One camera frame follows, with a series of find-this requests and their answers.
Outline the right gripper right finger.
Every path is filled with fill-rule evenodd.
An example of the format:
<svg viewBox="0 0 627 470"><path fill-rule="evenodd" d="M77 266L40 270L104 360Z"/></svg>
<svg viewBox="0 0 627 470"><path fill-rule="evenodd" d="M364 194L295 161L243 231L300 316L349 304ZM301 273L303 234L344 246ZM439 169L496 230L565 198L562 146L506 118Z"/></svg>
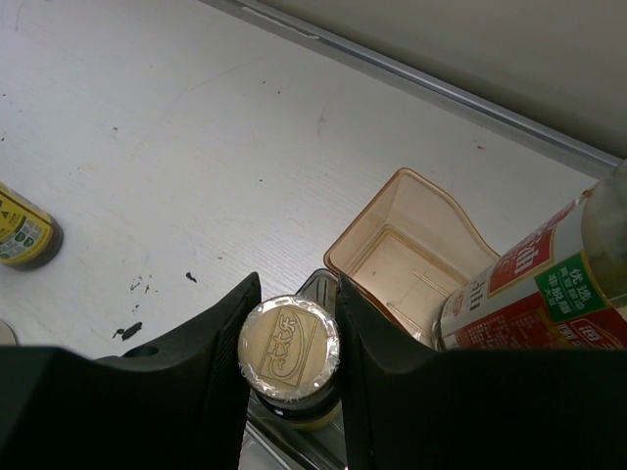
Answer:
<svg viewBox="0 0 627 470"><path fill-rule="evenodd" d="M436 352L347 277L336 320L350 468L625 467L624 352Z"/></svg>

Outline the red label sauce bottle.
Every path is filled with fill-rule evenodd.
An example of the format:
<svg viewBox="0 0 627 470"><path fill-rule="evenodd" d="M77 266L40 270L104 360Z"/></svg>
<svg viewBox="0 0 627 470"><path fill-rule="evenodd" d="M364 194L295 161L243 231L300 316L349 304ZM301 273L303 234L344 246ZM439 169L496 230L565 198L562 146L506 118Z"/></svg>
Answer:
<svg viewBox="0 0 627 470"><path fill-rule="evenodd" d="M626 165L453 292L434 322L451 349L626 347Z"/></svg>

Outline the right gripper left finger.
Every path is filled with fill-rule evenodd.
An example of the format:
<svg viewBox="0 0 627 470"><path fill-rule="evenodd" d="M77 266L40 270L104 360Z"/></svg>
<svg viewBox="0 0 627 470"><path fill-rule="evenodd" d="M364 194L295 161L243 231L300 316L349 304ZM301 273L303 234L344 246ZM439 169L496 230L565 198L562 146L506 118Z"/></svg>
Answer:
<svg viewBox="0 0 627 470"><path fill-rule="evenodd" d="M1 351L5 469L235 469L249 388L237 345L261 283L121 356Z"/></svg>

